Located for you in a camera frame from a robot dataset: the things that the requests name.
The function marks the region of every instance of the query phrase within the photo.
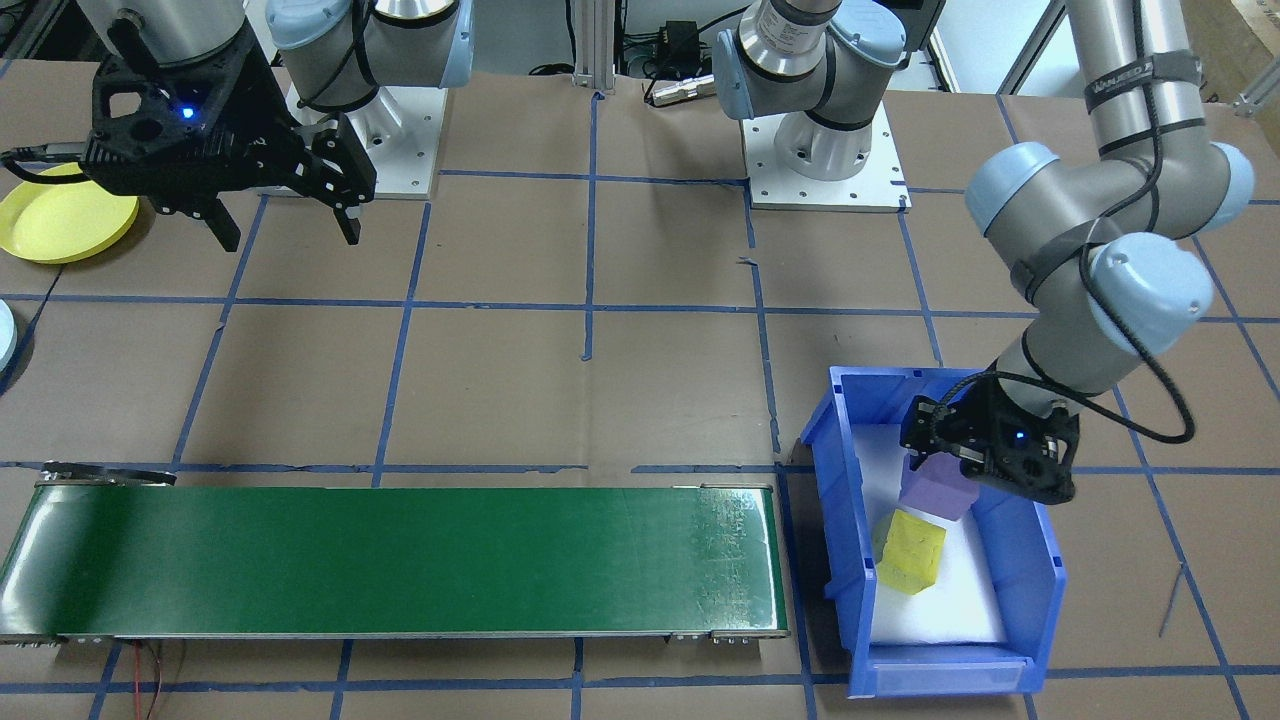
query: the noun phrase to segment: yellow sponge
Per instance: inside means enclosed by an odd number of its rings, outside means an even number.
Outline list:
[[[895,510],[876,524],[876,573],[886,585],[915,594],[938,580],[943,528]]]

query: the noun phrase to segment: conveyor belt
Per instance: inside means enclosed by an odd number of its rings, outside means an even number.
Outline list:
[[[0,639],[787,633],[762,488],[36,488]]]

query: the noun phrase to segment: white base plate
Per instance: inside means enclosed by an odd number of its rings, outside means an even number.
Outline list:
[[[444,128],[448,90],[440,87],[387,87],[404,113],[404,132],[392,141],[369,149],[378,169],[375,199],[430,200],[435,187],[435,168]],[[285,97],[296,108],[298,91],[289,87]],[[287,187],[262,188],[264,195],[292,195]]]
[[[773,136],[783,117],[742,120],[742,149],[746,174],[751,178],[753,208],[896,213],[911,206],[883,104],[872,120],[872,152],[867,156],[863,170],[846,181],[815,181],[792,170],[778,159]]]

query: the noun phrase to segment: metal pole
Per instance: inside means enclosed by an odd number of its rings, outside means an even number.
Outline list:
[[[1277,87],[1280,87],[1280,58],[1272,59],[1262,74],[1240,91],[1235,102],[1231,102],[1235,114],[1242,118],[1252,118],[1267,104]]]
[[[1050,0],[1041,19],[1036,23],[1036,28],[1032,29],[1030,37],[1027,38],[1027,44],[1023,45],[1023,49],[1018,53],[1018,58],[1014,59],[1014,65],[1009,68],[1009,74],[1000,83],[997,94],[1018,95],[1021,91],[1023,83],[1027,82],[1032,70],[1036,69],[1036,63],[1044,54],[1044,49],[1053,40],[1053,33],[1057,32],[1057,27],[1062,24],[1065,17],[1066,0]]]
[[[577,20],[573,82],[582,87],[613,92],[613,14],[617,0],[575,0]]]

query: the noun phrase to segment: blue tape line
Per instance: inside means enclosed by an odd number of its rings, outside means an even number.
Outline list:
[[[1221,665],[1169,665],[1140,667],[1050,667],[1052,680],[1088,680],[1101,678],[1199,678],[1222,676]]]
[[[442,176],[472,177],[472,178],[524,178],[524,179],[570,179],[598,182],[621,182],[640,184],[716,184],[727,187],[745,187],[746,178],[654,178],[644,176],[602,176],[595,172],[595,165],[588,174],[581,173],[524,173],[513,170],[440,170]]]
[[[750,315],[755,307],[741,305],[593,305],[600,313],[707,313]]]
[[[767,315],[870,315],[882,318],[919,318],[919,310],[897,310],[892,307],[765,307]]]
[[[387,410],[383,413],[383,429],[378,436],[378,452],[374,455],[374,477],[370,487],[383,484],[383,466],[387,464],[387,445],[392,437],[392,420],[396,416],[396,398],[399,397],[399,377],[404,369],[404,347],[408,345],[408,329],[413,320],[413,296],[417,293],[419,275],[422,273],[422,256],[426,254],[426,233],[431,224],[431,204],[422,205],[422,219],[417,228],[417,247],[413,250],[413,268],[408,275],[408,290],[401,302],[401,328],[396,337],[396,355],[392,359],[392,377],[387,383]]]
[[[1196,252],[1199,254],[1201,261],[1204,264],[1204,269],[1208,270],[1208,277],[1213,281],[1213,286],[1217,287],[1219,295],[1222,296],[1222,302],[1226,304],[1226,311],[1231,314],[1231,318],[1239,319],[1240,314],[1235,310],[1235,304],[1231,302],[1231,296],[1226,292],[1226,286],[1222,284],[1222,278],[1217,274],[1213,268],[1213,263],[1208,259],[1208,252],[1204,250],[1204,245],[1201,243],[1198,236],[1192,236],[1192,243],[1196,246]],[[1262,377],[1266,378],[1267,386],[1271,387],[1271,396],[1280,400],[1280,386],[1276,386],[1275,377],[1271,375],[1271,369],[1267,368],[1266,360],[1262,359],[1262,352],[1258,351],[1257,343],[1253,342],[1253,336],[1249,334],[1249,329],[1243,324],[1236,323],[1240,334],[1244,336],[1244,345],[1249,347],[1249,352],[1253,355],[1253,361],[1258,364],[1258,369],[1262,370]]]
[[[0,696],[5,694],[88,694],[96,693],[101,683],[0,683]]]
[[[329,706],[329,720],[342,719],[342,698],[347,691],[347,674],[351,671],[351,651],[355,641],[342,641],[342,657],[338,660],[338,682],[333,689],[333,705]]]
[[[1133,419],[1129,415],[1129,406],[1124,401],[1124,395],[1121,395],[1120,388],[1111,391],[1116,398],[1116,405],[1120,407],[1120,414],[1128,419]],[[1222,648],[1222,639],[1217,635],[1217,629],[1213,626],[1213,620],[1210,618],[1208,606],[1204,605],[1204,596],[1201,594],[1199,583],[1196,582],[1196,574],[1192,571],[1190,562],[1187,560],[1187,551],[1183,550],[1183,543],[1178,538],[1178,529],[1174,528],[1174,518],[1169,512],[1169,506],[1165,503],[1165,496],[1160,492],[1160,486],[1156,483],[1155,473],[1149,471],[1151,462],[1147,460],[1147,452],[1142,446],[1142,441],[1135,430],[1129,430],[1129,438],[1133,442],[1134,450],[1138,452],[1138,460],[1142,466],[1148,470],[1147,486],[1151,488],[1151,495],[1156,500],[1156,507],[1160,510],[1160,519],[1165,523],[1165,532],[1169,534],[1169,542],[1174,546],[1174,553],[1178,556],[1178,561],[1181,564],[1184,571],[1183,575],[1187,578],[1187,589],[1190,591],[1192,598],[1196,600],[1196,609],[1199,611],[1201,620],[1204,624],[1204,632],[1208,634],[1210,643],[1213,646],[1213,653],[1217,656],[1217,662],[1226,676],[1226,685],[1231,691],[1231,698],[1235,700],[1235,707],[1240,712],[1240,720],[1249,720],[1249,711],[1244,707],[1244,697],[1240,694],[1240,687],[1235,682],[1235,676],[1231,675],[1230,664],[1226,659],[1226,651]]]
[[[746,178],[646,178],[634,176],[596,176],[600,182],[623,182],[641,184],[685,184],[685,186],[722,186],[746,187]]]
[[[598,688],[718,688],[750,685],[799,685],[803,675],[691,675],[687,678],[608,678],[586,680],[582,687]]]
[[[1176,465],[1153,466],[1156,475],[1280,475],[1280,468],[1179,468]]]
[[[804,468],[812,473],[813,466]],[[636,465],[631,468],[632,475],[772,475],[777,470],[776,465]]]
[[[484,301],[454,301],[454,300],[415,300],[415,309],[420,310],[567,310],[581,313],[586,305],[576,302],[484,302]]]
[[[102,705],[106,702],[111,675],[115,675],[115,664],[119,662],[120,650],[123,648],[123,643],[113,643],[111,652],[106,655],[106,662],[102,665],[102,676],[97,683],[97,689],[93,692],[93,705],[88,708],[88,720],[99,720],[102,716]]]
[[[125,643],[116,647],[123,651]],[[1280,675],[1280,665],[1230,665],[1228,669],[1236,676],[1276,676]],[[1115,679],[1115,678],[1221,678],[1224,667],[1219,665],[1170,665],[1170,666],[1134,666],[1134,667],[1051,667],[1048,679],[1052,680],[1088,680],[1088,679]],[[114,676],[115,666],[105,678]],[[849,675],[841,674],[812,674],[814,685],[841,685],[849,682]],[[694,675],[687,678],[607,678],[600,680],[585,680],[584,688],[673,688],[673,687],[733,687],[733,685],[800,685],[804,684],[804,675],[773,674],[773,675]],[[138,688],[147,693],[155,691],[154,682],[140,683]],[[252,682],[216,682],[216,680],[188,680],[182,683],[166,683],[166,693],[296,693],[296,692],[335,692],[338,680],[278,680],[270,683]],[[396,692],[396,691],[508,691],[508,689],[558,689],[573,688],[572,678],[543,679],[543,678],[463,678],[463,679],[398,679],[398,680],[346,680],[344,693],[352,692]],[[0,683],[0,696],[14,694],[122,694],[132,693],[132,682],[106,682],[96,683]]]
[[[543,473],[556,474],[562,470],[588,470],[586,465],[383,465],[383,474],[417,474],[417,475],[444,475],[444,474],[520,474]]]
[[[54,295],[50,302],[131,302],[138,305],[221,305],[225,297],[174,295]]]
[[[751,188],[742,186],[742,217],[746,220],[746,247],[755,250],[755,224],[751,222]]]
[[[1071,468],[1071,473],[1075,475],[1142,475],[1146,474],[1143,468],[1126,468],[1121,465],[1110,466],[1094,466],[1094,468]]]
[[[128,466],[136,470],[151,468],[133,465],[108,464],[111,468]],[[173,468],[178,473],[328,473],[328,474],[361,474],[372,473],[372,465],[287,465],[283,462],[178,462],[178,465],[152,462],[155,469],[165,470]]]
[[[10,302],[44,302],[49,292],[0,292],[0,300]]]
[[[934,318],[969,318],[974,320],[1034,320],[1038,314],[1011,310],[929,310]]]
[[[1233,665],[1233,675],[1280,675],[1280,665]]]
[[[582,638],[573,638],[573,694],[570,700],[570,720],[582,720],[582,657],[585,655]]]
[[[1021,142],[1018,140],[1018,131],[1014,129],[1014,120],[1009,117],[1009,108],[1005,106],[1005,99],[996,96],[996,106],[1000,108],[1000,117],[1005,119],[1005,128],[1009,129],[1009,137],[1014,141],[1014,145]]]
[[[177,465],[182,461],[182,454],[187,450],[187,439],[191,437],[191,427],[196,424],[196,411],[200,410],[200,400],[205,395],[205,386],[209,384],[209,374],[214,369],[214,357],[218,355],[218,348],[223,343],[223,333],[227,332],[227,322],[230,319],[232,307],[236,306],[236,293],[239,291],[239,283],[244,278],[244,268],[248,265],[250,252],[253,250],[253,241],[257,240],[257,231],[262,225],[262,215],[266,213],[268,196],[262,196],[257,202],[257,213],[253,214],[253,224],[248,231],[248,240],[244,241],[244,249],[241,250],[239,263],[236,264],[236,274],[232,277],[232,284],[227,290],[227,299],[223,302],[223,313],[219,316],[218,328],[214,331],[212,340],[209,341],[209,352],[205,354],[205,364],[200,369],[200,379],[196,380],[196,389],[191,393],[191,405],[187,406],[187,418],[182,421],[182,430],[178,433],[178,443],[173,448],[173,464]]]
[[[579,173],[521,173],[511,170],[440,170],[440,174],[470,178],[588,179],[588,176]]]
[[[303,306],[303,307],[402,307],[401,300],[346,300],[332,297],[238,297],[237,305]]]
[[[760,266],[751,264],[751,287],[755,291],[755,327],[760,333],[760,369],[764,372],[764,402],[769,409],[769,436],[773,452],[782,452],[782,434],[778,429],[778,401],[773,392],[773,360],[769,359],[769,331],[764,315],[764,290],[760,284]]]
[[[791,566],[791,597],[796,616],[796,644],[800,651],[800,680],[804,684],[804,702],[808,720],[818,720],[818,698],[813,689],[813,661],[809,659],[809,630],[805,624],[804,593],[800,588],[800,564],[796,556],[795,520],[791,516],[791,483],[786,473],[776,475],[778,482],[778,512],[782,515],[782,536],[786,539],[787,564]]]
[[[933,347],[933,359],[938,366],[946,366],[942,361],[942,346],[938,345],[938,332],[933,327],[933,311],[929,309],[929,299],[924,295],[924,278],[920,275],[920,263],[915,259],[915,245],[911,242],[911,231],[906,227],[905,202],[897,213],[897,227],[902,231],[902,242],[906,243],[906,258],[911,264],[911,277],[915,279],[915,295],[920,299],[920,315],[924,318],[924,329],[929,334],[929,345]]]
[[[58,273],[54,274],[54,281],[49,283],[49,290],[45,291],[45,297],[41,300],[40,306],[36,307],[35,314],[31,315],[31,322],[27,327],[22,329],[22,337],[18,338],[18,345],[13,347],[13,356],[9,357],[9,364],[5,365],[3,372],[0,372],[0,395],[9,392],[9,383],[13,382],[13,374],[22,363],[22,356],[27,354],[27,346],[31,345],[31,338],[36,337],[36,325],[40,324],[40,318],[45,314],[45,307],[49,306],[49,299],[54,293],[54,288],[58,287],[58,281],[63,278],[63,270],[67,265],[58,268]]]
[[[751,188],[742,186],[742,219],[746,223],[746,247],[755,249],[755,223],[751,222]],[[773,392],[773,360],[769,357],[768,318],[764,310],[764,283],[760,279],[760,266],[754,260],[746,261],[751,268],[751,292],[755,295],[755,327],[760,334],[760,368],[764,372],[764,402],[769,410],[769,436],[773,452],[782,452],[778,429],[778,402]]]
[[[595,205],[596,205],[596,165],[599,160],[599,132],[600,117],[599,104],[604,100],[603,92],[591,94],[591,136],[590,136],[590,163],[588,165],[590,178],[586,186],[586,311],[582,315],[582,361],[591,359],[595,352]]]

